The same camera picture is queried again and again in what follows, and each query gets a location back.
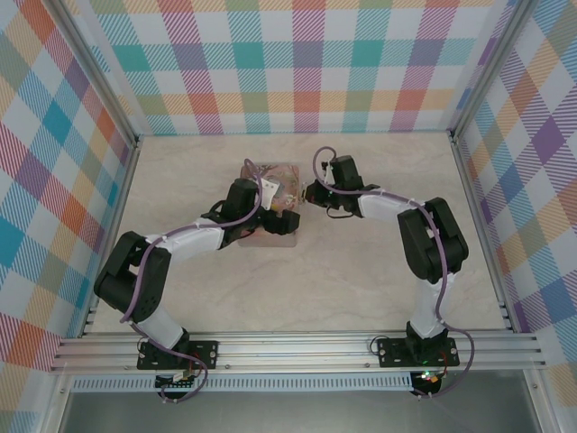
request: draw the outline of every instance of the marble floor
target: marble floor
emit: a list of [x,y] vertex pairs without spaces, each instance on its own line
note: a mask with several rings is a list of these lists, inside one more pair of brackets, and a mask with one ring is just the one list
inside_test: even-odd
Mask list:
[[[119,233],[166,232],[225,198],[245,157],[292,162],[313,179],[315,150],[351,154],[365,183],[411,198],[445,198],[470,248],[446,319],[469,329],[503,328],[479,239],[444,133],[278,134],[148,137]],[[332,220],[301,206],[294,248],[237,244],[170,269],[162,302],[191,331],[404,329],[416,280],[396,223]],[[94,331],[127,330],[100,302]]]

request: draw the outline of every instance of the aluminum rail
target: aluminum rail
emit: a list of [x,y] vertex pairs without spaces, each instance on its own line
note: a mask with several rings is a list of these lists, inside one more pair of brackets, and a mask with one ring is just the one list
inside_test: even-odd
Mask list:
[[[203,333],[192,340],[216,340],[217,367],[211,374],[227,373],[367,373],[410,372],[416,367],[380,368],[369,352],[375,336],[403,337],[402,332],[294,332]],[[471,354],[468,340],[452,334],[464,368]],[[524,370],[545,367],[545,359],[532,334],[506,330],[473,331],[476,353],[473,370]],[[52,365],[55,374],[154,373],[136,369],[139,336],[134,333],[89,333],[62,340]]]

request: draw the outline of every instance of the colorful checkered backdrop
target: colorful checkered backdrop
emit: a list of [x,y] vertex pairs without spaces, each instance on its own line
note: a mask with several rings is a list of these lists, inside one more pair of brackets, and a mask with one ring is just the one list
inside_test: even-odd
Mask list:
[[148,134],[443,130],[506,2],[67,0]]
[[459,104],[457,104],[457,107],[454,110],[453,117],[451,118],[451,122],[449,123],[448,129],[453,130],[455,128],[457,121],[461,117],[461,113],[463,112],[465,105],[469,101],[471,92],[473,91],[475,86],[477,86],[479,78],[481,78],[481,75],[484,72],[491,55],[493,54],[495,48],[497,47],[497,42],[499,41],[501,35],[503,34],[503,31],[507,27],[508,20],[511,18],[511,15],[515,10],[515,6],[517,5],[517,3],[518,0],[507,1],[507,5],[505,6],[505,9],[501,14],[501,17],[499,18],[499,21],[497,22],[497,25],[495,26],[495,29],[493,30],[493,33],[491,34],[489,41],[487,42],[487,45],[485,46],[482,55],[479,57],[479,61],[475,66],[475,70],[472,73],[471,77],[469,78],[469,81],[467,82],[467,87],[463,91],[461,99],[459,99]]
[[577,0],[542,0],[463,137],[508,293],[577,430]]
[[32,430],[128,146],[40,0],[0,3],[0,432]]

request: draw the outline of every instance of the gray floor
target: gray floor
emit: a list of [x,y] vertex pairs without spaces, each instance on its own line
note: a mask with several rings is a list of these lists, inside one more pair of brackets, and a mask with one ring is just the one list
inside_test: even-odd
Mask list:
[[473,372],[438,401],[408,392],[205,392],[179,405],[155,394],[73,394],[61,433],[531,433],[522,372]]

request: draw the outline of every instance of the vent slot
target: vent slot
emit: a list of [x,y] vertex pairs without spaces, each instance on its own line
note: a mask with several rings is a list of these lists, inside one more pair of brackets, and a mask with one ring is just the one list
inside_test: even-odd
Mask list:
[[[155,392],[155,377],[76,376],[72,392]],[[175,386],[179,391],[189,388]],[[410,373],[212,374],[203,392],[411,391]]]

